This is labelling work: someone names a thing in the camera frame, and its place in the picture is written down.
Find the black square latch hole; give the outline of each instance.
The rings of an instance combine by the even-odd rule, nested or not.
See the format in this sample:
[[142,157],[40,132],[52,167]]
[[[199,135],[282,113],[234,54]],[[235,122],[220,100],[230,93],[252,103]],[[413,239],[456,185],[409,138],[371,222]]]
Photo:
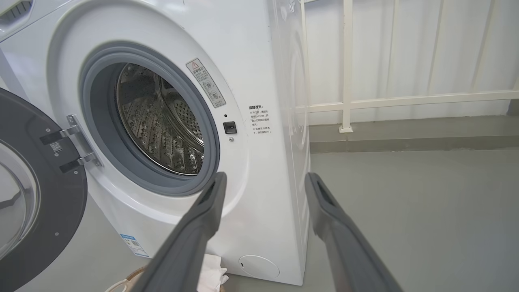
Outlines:
[[224,122],[224,130],[226,134],[236,134],[238,132],[235,122]]

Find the qr code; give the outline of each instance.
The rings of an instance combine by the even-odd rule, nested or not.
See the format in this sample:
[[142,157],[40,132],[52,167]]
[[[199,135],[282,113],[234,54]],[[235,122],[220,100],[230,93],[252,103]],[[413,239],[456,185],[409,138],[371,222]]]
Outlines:
[[63,150],[63,148],[61,148],[61,145],[59,142],[52,143],[50,146],[54,150],[54,153],[60,152],[61,150]]

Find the warning sticker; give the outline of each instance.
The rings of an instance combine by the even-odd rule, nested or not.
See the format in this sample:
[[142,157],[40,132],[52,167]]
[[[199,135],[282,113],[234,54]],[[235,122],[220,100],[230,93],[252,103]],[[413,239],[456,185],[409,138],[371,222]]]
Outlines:
[[213,78],[211,77],[211,75],[209,75],[209,73],[202,65],[202,62],[200,62],[200,60],[195,59],[193,61],[190,61],[186,64],[186,66],[191,71],[191,73],[193,73],[196,80],[198,80],[200,86],[203,87],[203,90],[209,96],[209,99],[211,100],[215,108],[221,107],[226,103],[224,97],[220,93],[220,90],[214,83]]
[[270,117],[262,105],[250,105],[252,134],[270,134]]
[[122,239],[126,242],[128,247],[131,249],[134,255],[149,258],[149,255],[144,251],[141,245],[137,242],[135,237],[120,234]]

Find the white cloth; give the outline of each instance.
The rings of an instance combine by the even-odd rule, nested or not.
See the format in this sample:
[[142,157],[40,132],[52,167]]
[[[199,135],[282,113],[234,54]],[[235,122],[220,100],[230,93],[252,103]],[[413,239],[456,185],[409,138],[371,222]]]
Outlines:
[[198,292],[220,292],[220,285],[223,285],[229,277],[224,275],[226,268],[220,266],[222,258],[219,256],[205,254],[203,256],[202,269],[198,279]]

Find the door glass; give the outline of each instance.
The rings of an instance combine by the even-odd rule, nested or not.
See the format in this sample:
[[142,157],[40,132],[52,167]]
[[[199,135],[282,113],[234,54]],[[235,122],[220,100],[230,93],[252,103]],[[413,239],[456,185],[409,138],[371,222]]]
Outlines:
[[0,140],[0,259],[31,229],[39,207],[36,180],[30,168]]
[[203,137],[180,93],[153,71],[126,64],[117,80],[119,117],[133,143],[160,167],[193,176],[203,163]]

